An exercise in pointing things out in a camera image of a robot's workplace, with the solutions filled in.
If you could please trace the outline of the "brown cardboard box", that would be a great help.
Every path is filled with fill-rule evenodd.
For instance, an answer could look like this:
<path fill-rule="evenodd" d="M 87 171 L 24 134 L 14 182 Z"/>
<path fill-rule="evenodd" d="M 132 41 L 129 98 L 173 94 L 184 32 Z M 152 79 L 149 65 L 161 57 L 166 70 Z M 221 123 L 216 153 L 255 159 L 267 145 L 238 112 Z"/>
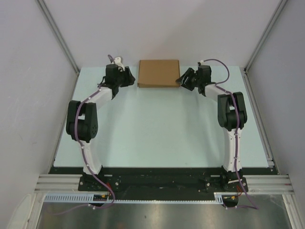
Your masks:
<path fill-rule="evenodd" d="M 137 86 L 139 88 L 176 88 L 180 77 L 178 60 L 140 60 Z"/>

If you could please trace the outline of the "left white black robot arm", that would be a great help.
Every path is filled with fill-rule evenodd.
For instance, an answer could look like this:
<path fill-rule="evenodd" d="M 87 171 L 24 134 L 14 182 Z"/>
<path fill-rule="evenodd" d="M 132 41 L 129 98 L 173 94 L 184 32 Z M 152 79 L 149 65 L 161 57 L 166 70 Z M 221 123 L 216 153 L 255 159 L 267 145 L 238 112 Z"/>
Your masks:
<path fill-rule="evenodd" d="M 99 191 L 105 186 L 105 178 L 98 175 L 102 163 L 91 149 L 91 142 L 98 133 L 98 110 L 115 98 L 119 89 L 134 85 L 135 77 L 128 66 L 118 63 L 106 65 L 105 76 L 97 84 L 97 90 L 82 101 L 68 104 L 66 133 L 78 142 L 84 162 L 83 171 L 92 175 L 89 186 Z"/>

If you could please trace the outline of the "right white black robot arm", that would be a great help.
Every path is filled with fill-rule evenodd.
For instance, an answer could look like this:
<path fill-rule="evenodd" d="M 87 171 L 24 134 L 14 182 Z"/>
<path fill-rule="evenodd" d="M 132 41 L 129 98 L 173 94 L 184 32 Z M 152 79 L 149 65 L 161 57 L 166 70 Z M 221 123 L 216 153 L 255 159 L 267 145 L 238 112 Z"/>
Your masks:
<path fill-rule="evenodd" d="M 234 188 L 245 190 L 242 181 L 243 169 L 240 160 L 241 133 L 247 122 L 247 112 L 242 92 L 232 93 L 212 82 L 212 69 L 208 65 L 199 65 L 195 71 L 187 71 L 176 80 L 183 88 L 214 100 L 217 103 L 217 120 L 224 132 L 224 163 L 220 175 L 220 187 L 224 191 Z"/>

